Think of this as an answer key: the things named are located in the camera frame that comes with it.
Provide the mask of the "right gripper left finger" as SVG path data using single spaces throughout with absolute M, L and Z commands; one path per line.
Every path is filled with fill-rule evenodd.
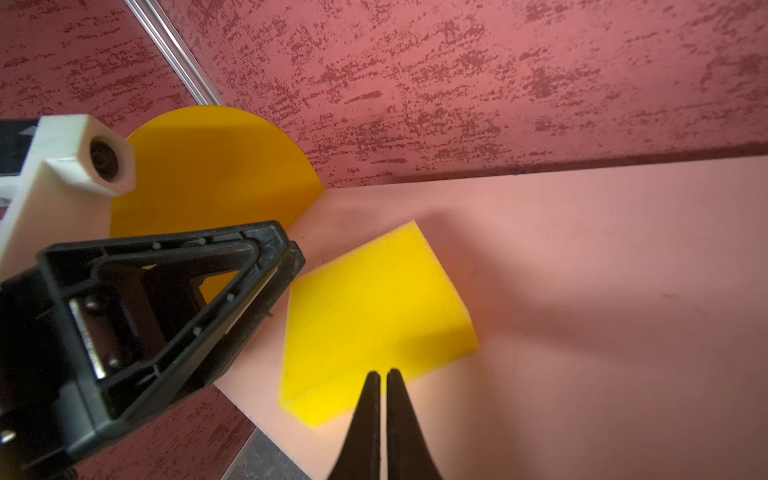
M 381 468 L 381 377 L 367 374 L 342 444 L 328 480 L 378 480 Z

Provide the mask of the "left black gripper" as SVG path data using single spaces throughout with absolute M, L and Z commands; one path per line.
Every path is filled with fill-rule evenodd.
M 1 283 L 1 477 L 48 479 L 220 378 L 303 265 L 275 221 L 41 251 Z

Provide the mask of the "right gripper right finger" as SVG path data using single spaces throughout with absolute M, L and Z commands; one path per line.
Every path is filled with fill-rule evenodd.
M 432 459 L 398 369 L 386 379 L 387 471 L 389 480 L 442 479 Z

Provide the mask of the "yellow sponge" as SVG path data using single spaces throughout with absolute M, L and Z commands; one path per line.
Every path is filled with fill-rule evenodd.
M 478 347 L 467 307 L 410 222 L 292 284 L 278 404 L 315 428 L 355 408 L 371 371 L 410 381 Z

